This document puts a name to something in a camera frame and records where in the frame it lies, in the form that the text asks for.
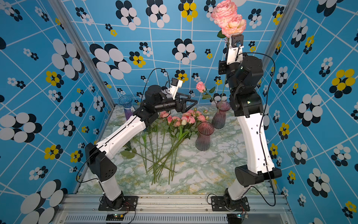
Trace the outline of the single pink rose stem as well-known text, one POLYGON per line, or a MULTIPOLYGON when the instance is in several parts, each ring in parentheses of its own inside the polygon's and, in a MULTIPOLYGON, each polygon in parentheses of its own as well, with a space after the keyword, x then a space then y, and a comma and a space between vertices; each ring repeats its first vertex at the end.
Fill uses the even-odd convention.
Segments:
POLYGON ((222 99, 221 96, 215 92, 215 86, 208 89, 202 81, 199 81, 196 84, 196 89, 201 93, 202 99, 209 100, 211 104, 216 105, 222 99))

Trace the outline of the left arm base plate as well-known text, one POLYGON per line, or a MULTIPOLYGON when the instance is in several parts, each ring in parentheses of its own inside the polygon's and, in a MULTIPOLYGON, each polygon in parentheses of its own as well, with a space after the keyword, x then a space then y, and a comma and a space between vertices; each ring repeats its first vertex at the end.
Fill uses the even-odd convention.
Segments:
POLYGON ((106 196, 100 198, 99 211, 135 211, 138 205, 138 196, 120 196, 110 201, 106 196))

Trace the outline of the pink peony flower stem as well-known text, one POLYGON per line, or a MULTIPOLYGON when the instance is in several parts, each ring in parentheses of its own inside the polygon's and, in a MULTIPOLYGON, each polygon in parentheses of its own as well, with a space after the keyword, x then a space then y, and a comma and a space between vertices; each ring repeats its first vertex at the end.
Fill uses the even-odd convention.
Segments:
POLYGON ((242 18, 242 15, 237 13, 237 6, 232 1, 222 1, 212 11, 211 18, 214 23, 221 29, 217 37, 226 41, 226 55, 229 37, 233 34, 243 33, 246 29, 247 21, 242 18))

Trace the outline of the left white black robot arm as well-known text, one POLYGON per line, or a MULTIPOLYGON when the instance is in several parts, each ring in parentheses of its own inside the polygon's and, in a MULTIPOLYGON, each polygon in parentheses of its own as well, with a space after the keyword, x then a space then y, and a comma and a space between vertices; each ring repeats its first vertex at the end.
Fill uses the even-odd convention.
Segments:
POLYGON ((124 194, 115 177, 117 166, 112 162, 118 151, 157 120, 159 113, 171 110, 185 113, 198 103, 178 89, 178 85, 171 85, 169 94, 165 94, 159 85, 150 86, 144 101, 126 123, 104 140, 85 147, 87 166, 98 179, 104 192, 103 202, 109 208, 118 211, 124 205, 124 194))

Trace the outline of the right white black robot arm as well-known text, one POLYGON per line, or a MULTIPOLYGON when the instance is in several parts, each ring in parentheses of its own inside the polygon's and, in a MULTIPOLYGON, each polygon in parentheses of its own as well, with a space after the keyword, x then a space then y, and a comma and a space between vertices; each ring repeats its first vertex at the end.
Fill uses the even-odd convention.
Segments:
POLYGON ((245 194, 251 188, 282 176, 267 146, 263 125, 266 105, 255 90, 263 77, 262 61, 248 52, 240 56, 241 61, 235 57, 233 63, 219 63, 219 74, 226 75, 230 90, 229 103, 241 126, 247 150, 247 164, 235 168, 236 179, 223 196, 228 211, 245 209, 248 205, 245 194))

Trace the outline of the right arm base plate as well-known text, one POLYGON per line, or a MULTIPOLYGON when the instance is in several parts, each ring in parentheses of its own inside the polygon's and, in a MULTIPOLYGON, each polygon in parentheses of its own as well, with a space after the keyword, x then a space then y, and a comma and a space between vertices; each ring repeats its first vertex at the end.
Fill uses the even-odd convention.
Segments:
POLYGON ((233 201, 229 196, 212 196, 209 203, 212 211, 249 212, 250 206, 247 197, 233 201))

